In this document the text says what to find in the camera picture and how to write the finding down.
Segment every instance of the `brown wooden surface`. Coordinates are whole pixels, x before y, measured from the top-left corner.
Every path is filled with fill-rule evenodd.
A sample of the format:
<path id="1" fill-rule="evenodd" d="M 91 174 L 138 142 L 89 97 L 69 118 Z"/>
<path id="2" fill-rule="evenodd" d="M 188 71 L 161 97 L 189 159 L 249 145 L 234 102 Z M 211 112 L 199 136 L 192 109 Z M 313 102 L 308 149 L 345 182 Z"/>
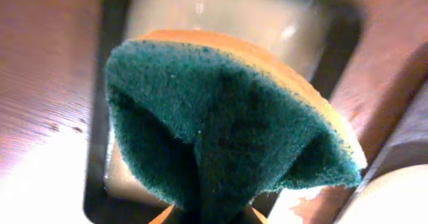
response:
<path id="1" fill-rule="evenodd" d="M 396 100 L 395 80 L 406 78 L 409 56 L 428 41 L 428 0 L 359 1 L 364 37 L 332 103 L 372 160 L 403 108 L 383 100 Z M 0 13 L 0 223 L 87 223 L 100 0 L 0 0 Z M 329 223 L 348 194 L 326 189 L 295 210 L 305 223 Z"/>

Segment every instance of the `black tray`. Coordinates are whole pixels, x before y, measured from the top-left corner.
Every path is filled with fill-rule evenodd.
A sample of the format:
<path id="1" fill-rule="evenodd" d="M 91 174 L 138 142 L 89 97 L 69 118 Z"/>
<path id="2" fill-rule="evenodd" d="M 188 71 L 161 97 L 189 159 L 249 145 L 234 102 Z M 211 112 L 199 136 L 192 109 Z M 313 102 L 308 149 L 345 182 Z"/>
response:
<path id="1" fill-rule="evenodd" d="M 98 46 L 96 89 L 91 125 L 84 212 L 94 223 L 148 223 L 163 209 L 134 201 L 117 199 L 106 192 L 104 172 L 108 146 L 108 105 L 104 94 L 104 64 L 112 48 L 122 42 L 130 0 L 103 0 L 102 25 Z M 362 15 L 349 0 L 314 0 L 333 14 L 327 46 L 311 84 L 329 99 L 362 31 Z M 253 206 L 267 216 L 277 195 L 258 196 Z"/>

